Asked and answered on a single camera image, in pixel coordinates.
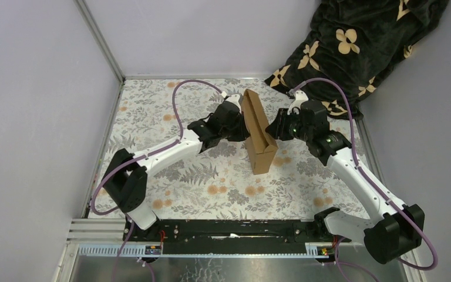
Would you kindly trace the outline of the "brown cardboard box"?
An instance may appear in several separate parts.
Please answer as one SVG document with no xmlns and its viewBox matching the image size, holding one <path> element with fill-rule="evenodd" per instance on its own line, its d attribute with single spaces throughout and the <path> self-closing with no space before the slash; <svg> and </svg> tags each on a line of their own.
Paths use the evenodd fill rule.
<svg viewBox="0 0 451 282">
<path fill-rule="evenodd" d="M 250 134 L 246 138 L 245 147 L 253 175 L 266 174 L 270 170 L 278 146 L 275 139 L 265 131 L 269 123 L 259 95 L 253 90 L 246 89 L 241 108 Z"/>
</svg>

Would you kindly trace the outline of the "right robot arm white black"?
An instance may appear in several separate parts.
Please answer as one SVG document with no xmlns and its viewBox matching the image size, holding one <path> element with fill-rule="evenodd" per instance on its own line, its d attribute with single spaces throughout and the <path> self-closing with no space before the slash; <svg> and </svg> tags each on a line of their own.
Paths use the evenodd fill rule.
<svg viewBox="0 0 451 282">
<path fill-rule="evenodd" d="M 369 217 L 351 216 L 336 207 L 314 216 L 316 239 L 328 242 L 335 235 L 363 244 L 378 263 L 386 264 L 422 244 L 425 214 L 395 197 L 360 159 L 352 144 L 330 128 L 324 106 L 313 100 L 281 108 L 265 130 L 276 140 L 298 139 L 324 166 L 332 170 L 361 202 Z"/>
</svg>

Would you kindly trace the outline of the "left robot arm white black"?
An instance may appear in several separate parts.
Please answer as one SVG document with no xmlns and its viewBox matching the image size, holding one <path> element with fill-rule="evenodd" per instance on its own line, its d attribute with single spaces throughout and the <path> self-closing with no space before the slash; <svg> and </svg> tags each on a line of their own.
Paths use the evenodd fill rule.
<svg viewBox="0 0 451 282">
<path fill-rule="evenodd" d="M 140 153 L 130 153 L 126 149 L 117 151 L 101 187 L 137 226 L 136 234 L 144 241 L 152 241 L 158 236 L 159 227 L 157 216 L 144 203 L 149 177 L 178 161 L 216 147 L 222 140 L 242 142 L 248 136 L 240 104 L 224 101 L 206 118 L 191 122 L 180 137 Z"/>
</svg>

